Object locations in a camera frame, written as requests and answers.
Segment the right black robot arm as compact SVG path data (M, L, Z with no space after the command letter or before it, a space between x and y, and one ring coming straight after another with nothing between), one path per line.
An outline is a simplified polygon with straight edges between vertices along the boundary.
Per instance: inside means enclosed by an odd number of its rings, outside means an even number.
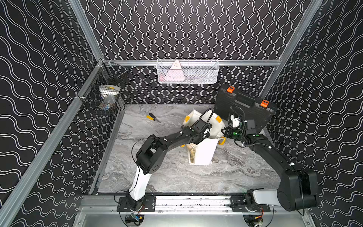
M241 148L249 148L261 156L278 174L278 189L250 189L246 194L251 206L275 205L286 211L305 210L319 204L317 174L304 169L285 157L263 134L248 134L247 120L243 109L229 107L227 127L222 129L225 137L230 138Z

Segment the white pouch with yellow handles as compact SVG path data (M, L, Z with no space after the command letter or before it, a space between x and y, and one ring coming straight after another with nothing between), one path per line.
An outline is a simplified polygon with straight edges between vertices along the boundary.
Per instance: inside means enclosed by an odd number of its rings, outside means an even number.
M226 125L222 118L216 113L213 113L209 123L212 125L209 138L204 139L198 145L194 143L186 145L190 165L209 165L217 145L222 146L226 141L226 137L222 133L222 129Z

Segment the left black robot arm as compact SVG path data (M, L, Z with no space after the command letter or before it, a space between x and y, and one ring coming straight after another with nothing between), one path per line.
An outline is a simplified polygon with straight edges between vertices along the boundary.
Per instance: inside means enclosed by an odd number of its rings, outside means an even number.
M210 137L212 129L210 120L213 114L214 108L211 107L203 112L191 126L182 126L177 133L164 137L150 135L146 138L133 158L137 169L134 182L127 195L130 203L143 199L151 175L161 167L167 152L181 145L190 143L198 145Z

